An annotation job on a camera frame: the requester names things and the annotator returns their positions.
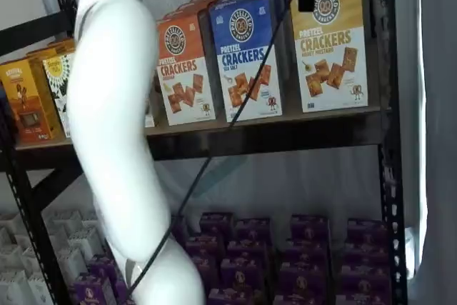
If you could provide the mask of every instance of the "metal shelving unit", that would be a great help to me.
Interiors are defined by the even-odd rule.
[[[407,305],[395,0],[387,0],[387,3],[390,63],[388,68],[375,65],[371,81],[376,86],[383,79],[388,85],[371,92],[379,97],[374,97],[370,106],[302,114],[298,100],[291,93],[281,117],[241,122],[230,132],[223,132],[227,123],[221,117],[212,122],[172,127],[163,118],[157,128],[146,130],[146,138],[156,160],[376,145],[382,216],[388,224],[390,238],[392,304]],[[0,31],[0,55],[62,32],[70,34],[76,3],[59,0],[59,6],[61,11],[57,14]],[[41,211],[82,174],[81,166],[71,141],[16,145],[3,111],[0,117],[0,171],[8,176],[55,304],[70,304]],[[33,169],[54,171],[31,187],[26,171]]]

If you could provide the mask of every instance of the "brand logo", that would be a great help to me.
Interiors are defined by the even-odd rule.
[[[314,19],[320,24],[330,24],[340,11],[340,0],[314,0]]]
[[[230,32],[238,42],[246,42],[254,31],[254,22],[249,12],[244,9],[236,10],[230,17]]]
[[[170,26],[165,32],[165,46],[173,55],[181,54],[186,48],[186,37],[178,26]]]

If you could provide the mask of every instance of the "purple package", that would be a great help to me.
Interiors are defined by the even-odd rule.
[[[74,283],[78,301],[83,304],[116,305],[113,289],[108,278],[81,274]]]
[[[343,265],[336,280],[337,289],[368,294],[389,292],[391,280],[388,267]]]
[[[387,243],[387,225],[382,221],[349,219],[347,241],[384,246]]]
[[[388,252],[382,246],[345,243],[341,260],[343,264],[388,266]]]
[[[325,296],[325,267],[304,262],[283,262],[279,269],[279,289],[300,295]]]
[[[220,286],[221,282],[219,280],[216,258],[211,255],[194,255],[191,256],[191,260],[199,270],[206,294],[208,294],[211,289]]]
[[[212,255],[220,261],[225,255],[224,245],[218,235],[194,235],[186,241],[186,251],[189,255]]]
[[[294,214],[291,217],[291,234],[293,239],[328,243],[330,240],[328,219],[324,216]]]
[[[249,290],[212,289],[207,305],[253,305],[252,293]]]
[[[270,218],[240,219],[235,222],[235,235],[237,239],[264,241],[271,246]]]
[[[121,275],[121,272],[119,271],[116,262],[105,255],[94,255],[87,267],[89,272],[93,275],[108,277],[114,296],[117,298],[118,294],[114,284]]]
[[[176,216],[171,216],[171,221],[173,221]],[[189,231],[187,229],[186,219],[183,216],[178,218],[173,230],[171,232],[176,240],[181,246],[184,246],[187,238],[189,237]]]
[[[114,287],[116,288],[116,291],[118,294],[117,300],[118,300],[118,303],[120,304],[121,301],[124,301],[124,299],[127,296],[128,289],[127,289],[126,282],[124,281],[124,279],[118,279],[118,280],[116,280]],[[127,302],[124,303],[123,305],[135,305],[135,301],[133,301],[133,300],[131,300],[131,298],[129,298],[129,300],[127,300]]]
[[[224,259],[221,263],[221,275],[225,287],[237,291],[250,289],[256,304],[265,302],[265,275],[258,259]]]
[[[322,296],[312,296],[310,294],[301,296],[293,293],[276,293],[273,305],[325,305]]]
[[[229,212],[205,212],[200,218],[203,234],[220,234],[225,242],[233,238],[233,214]]]
[[[227,245],[227,256],[243,257],[245,259],[258,259],[263,268],[268,267],[267,250],[265,242],[250,241],[243,239],[240,241],[230,241]]]
[[[335,305],[391,305],[389,292],[371,292],[369,294],[351,291],[336,292]]]

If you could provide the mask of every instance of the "black cord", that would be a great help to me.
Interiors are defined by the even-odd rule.
[[[261,75],[262,69],[265,66],[266,60],[268,58],[268,55],[270,54],[271,49],[273,48],[274,40],[276,38],[276,35],[278,34],[279,28],[281,27],[281,23],[284,20],[284,18],[286,17],[287,12],[291,8],[292,1],[293,0],[288,0],[288,5],[286,6],[284,11],[282,12],[280,18],[278,19],[278,23],[276,24],[276,27],[275,27],[275,29],[273,31],[273,35],[271,36],[270,44],[268,45],[268,48],[266,50],[265,57],[263,58],[263,60],[262,60],[262,62],[260,64],[260,67],[258,68],[256,77],[254,78],[253,85],[255,85],[257,83],[257,81],[258,81],[258,79],[259,79],[259,77]],[[241,104],[240,108],[236,112],[235,117],[233,117],[232,121],[228,125],[226,131],[230,131],[233,128],[233,126],[235,125],[236,121],[238,120],[238,118],[241,115],[241,112],[244,110],[244,107],[248,103],[249,97],[251,96],[253,89],[254,89],[253,86],[251,87],[251,89],[249,89],[249,91],[248,91],[248,93],[246,95],[246,98],[244,99],[244,101]],[[124,299],[124,301],[121,302],[121,304],[125,304],[127,302],[127,300],[129,300],[130,296],[133,294],[133,292],[135,291],[136,287],[139,285],[140,281],[144,278],[144,276],[148,272],[148,270],[151,267],[151,265],[157,259],[157,256],[159,255],[160,251],[164,247],[167,239],[170,237],[170,234],[171,234],[174,226],[178,223],[179,217],[180,217],[180,215],[182,215],[184,207],[187,205],[187,201],[189,201],[189,199],[191,198],[192,193],[194,192],[195,188],[197,187],[197,184],[200,182],[200,179],[203,176],[203,173],[205,172],[206,168],[208,167],[208,165],[209,165],[209,163],[211,162],[212,159],[213,159],[213,156],[211,156],[211,155],[206,158],[205,162],[203,163],[203,165],[201,166],[199,172],[197,173],[197,175],[196,175],[196,177],[194,179],[194,182],[192,182],[192,185],[189,187],[189,190],[187,191],[186,196],[184,197],[183,201],[181,202],[181,205],[180,205],[180,207],[178,209],[178,212],[176,213],[176,216],[175,216],[174,220],[171,222],[169,228],[165,231],[165,234],[162,237],[162,240],[160,241],[159,245],[157,246],[154,254],[152,254],[151,258],[149,259],[148,263],[144,267],[143,271],[140,273],[139,277],[135,280],[134,284],[131,285],[129,291],[127,292],[126,298]]]

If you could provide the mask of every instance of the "blue crackers box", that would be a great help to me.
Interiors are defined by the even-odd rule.
[[[213,6],[210,15],[227,121],[235,116],[251,88],[239,120],[282,115],[278,39],[254,84],[276,25],[274,0],[225,1]]]

